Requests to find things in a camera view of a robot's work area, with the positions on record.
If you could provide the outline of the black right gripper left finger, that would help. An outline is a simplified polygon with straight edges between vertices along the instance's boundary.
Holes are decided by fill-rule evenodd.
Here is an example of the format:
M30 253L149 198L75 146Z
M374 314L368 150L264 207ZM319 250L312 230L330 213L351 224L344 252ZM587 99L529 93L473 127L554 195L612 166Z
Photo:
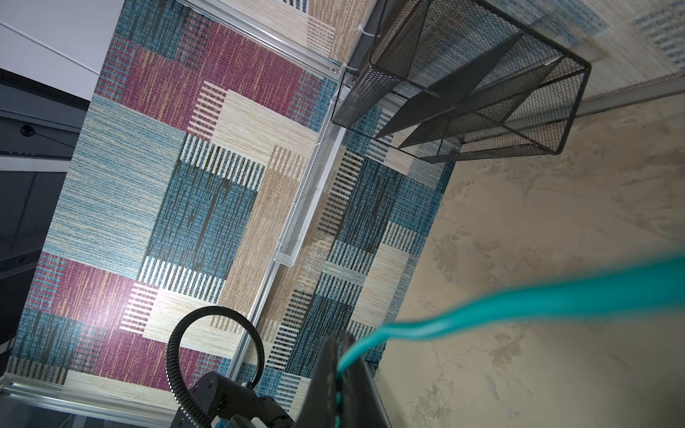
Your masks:
M330 336L323 342L312 371L310 387L298 417L299 427L335 427L337 357L338 341Z

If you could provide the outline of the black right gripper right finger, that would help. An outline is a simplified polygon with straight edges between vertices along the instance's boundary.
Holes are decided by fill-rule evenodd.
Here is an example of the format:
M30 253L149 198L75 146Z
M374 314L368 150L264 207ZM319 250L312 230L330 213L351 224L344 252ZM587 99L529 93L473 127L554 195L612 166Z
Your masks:
M390 427L391 422L365 360L342 368L343 358L355 344L349 332L339 335L339 426Z

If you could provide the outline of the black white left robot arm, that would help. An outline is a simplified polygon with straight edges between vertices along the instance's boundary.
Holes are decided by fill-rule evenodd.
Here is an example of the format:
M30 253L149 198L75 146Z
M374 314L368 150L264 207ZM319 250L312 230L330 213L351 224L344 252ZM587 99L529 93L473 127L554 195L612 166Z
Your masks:
M202 416L196 424L180 408L171 427L294 427L294 419L274 399L215 372L205 374L188 392Z

